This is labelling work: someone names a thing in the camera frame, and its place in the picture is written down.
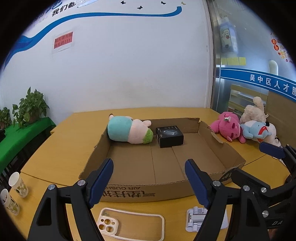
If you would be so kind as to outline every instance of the plush toy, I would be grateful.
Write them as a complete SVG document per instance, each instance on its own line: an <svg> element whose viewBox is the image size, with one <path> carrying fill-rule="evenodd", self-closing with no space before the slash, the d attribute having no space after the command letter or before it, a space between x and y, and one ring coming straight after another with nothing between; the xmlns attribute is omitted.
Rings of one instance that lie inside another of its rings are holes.
<svg viewBox="0 0 296 241"><path fill-rule="evenodd" d="M130 116L109 116L108 135L113 141L129 142L131 144L147 144L153 139L150 128L151 121L133 120Z"/></svg>
<svg viewBox="0 0 296 241"><path fill-rule="evenodd" d="M281 142L279 141L279 138L276 136L276 128L273 124L266 122L266 127L268 132L271 133L270 136L265 137L264 142L270 143L272 145L281 146Z"/></svg>
<svg viewBox="0 0 296 241"><path fill-rule="evenodd" d="M256 106L246 106L244 113L239 120L240 124L245 124L247 121L266 122L268 115L264 114L264 105L262 99L256 96L253 98L253 102Z"/></svg>
<svg viewBox="0 0 296 241"><path fill-rule="evenodd" d="M263 142L267 136L271 136L271 132L268 131L266 123L263 122L250 120L240 126L243 129L242 135L253 141Z"/></svg>
<svg viewBox="0 0 296 241"><path fill-rule="evenodd" d="M223 112L219 115L219 119L210 125L210 128L215 133L220 132L220 134L230 142L236 138L238 138L241 143L246 142L239 125L239 118L232 112Z"/></svg>

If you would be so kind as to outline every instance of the cream plush toy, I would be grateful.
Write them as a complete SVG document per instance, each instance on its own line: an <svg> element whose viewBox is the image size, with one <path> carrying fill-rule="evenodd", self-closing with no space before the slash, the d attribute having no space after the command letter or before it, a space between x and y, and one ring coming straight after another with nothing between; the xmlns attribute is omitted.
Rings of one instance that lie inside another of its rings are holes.
<svg viewBox="0 0 296 241"><path fill-rule="evenodd" d="M240 124L245 124L247 121L266 122L268 115L264 114L264 105L262 99L259 96L256 96L253 98L253 102L256 106L246 106L244 113L239 120Z"/></svg>
<svg viewBox="0 0 296 241"><path fill-rule="evenodd" d="M113 141L129 142L131 144L147 144L152 142L153 132L151 121L133 120L130 116L109 116L108 135Z"/></svg>

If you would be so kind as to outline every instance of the cardboard box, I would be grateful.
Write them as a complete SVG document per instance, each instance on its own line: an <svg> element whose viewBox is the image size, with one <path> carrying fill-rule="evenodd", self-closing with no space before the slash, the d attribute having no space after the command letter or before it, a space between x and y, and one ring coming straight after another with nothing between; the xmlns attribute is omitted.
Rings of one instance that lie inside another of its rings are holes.
<svg viewBox="0 0 296 241"><path fill-rule="evenodd" d="M155 132L160 148L183 145L184 135L177 126L157 127Z"/></svg>
<svg viewBox="0 0 296 241"><path fill-rule="evenodd" d="M231 181L234 168L242 168L245 160L229 144L221 140L199 118L151 120L151 130L159 126L178 126L184 144L160 148L156 137L150 144L133 145L109 139L107 129L95 146L80 179L85 179L101 165L104 158L114 162L113 175L101 201L149 202L193 195L186 178L184 164L192 158L213 180Z"/></svg>

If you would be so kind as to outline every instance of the red sign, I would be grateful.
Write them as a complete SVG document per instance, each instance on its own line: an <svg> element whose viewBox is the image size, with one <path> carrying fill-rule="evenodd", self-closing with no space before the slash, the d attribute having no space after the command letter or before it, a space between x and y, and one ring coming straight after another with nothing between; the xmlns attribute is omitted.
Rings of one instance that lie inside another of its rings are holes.
<svg viewBox="0 0 296 241"><path fill-rule="evenodd" d="M64 34L63 36L60 36L54 40L54 49L61 47L65 44L69 44L72 42L73 38L73 32Z"/></svg>

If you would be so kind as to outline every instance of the teal and pink plush toy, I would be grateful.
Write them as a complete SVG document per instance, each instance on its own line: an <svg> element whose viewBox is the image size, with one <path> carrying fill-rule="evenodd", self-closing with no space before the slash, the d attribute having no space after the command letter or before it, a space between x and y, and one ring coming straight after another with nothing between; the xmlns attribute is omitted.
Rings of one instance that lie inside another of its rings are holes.
<svg viewBox="0 0 296 241"><path fill-rule="evenodd" d="M133 120L130 116L109 116L108 135L113 141L129 142L131 144L147 144L153 139L150 128L151 121Z"/></svg>
<svg viewBox="0 0 296 241"><path fill-rule="evenodd" d="M218 133L225 137L228 141L238 138L240 143L245 143L246 138L242 135L242 129L239 125L239 118L232 112L223 112L219 115L219 119L214 121L210 128L213 132Z"/></svg>

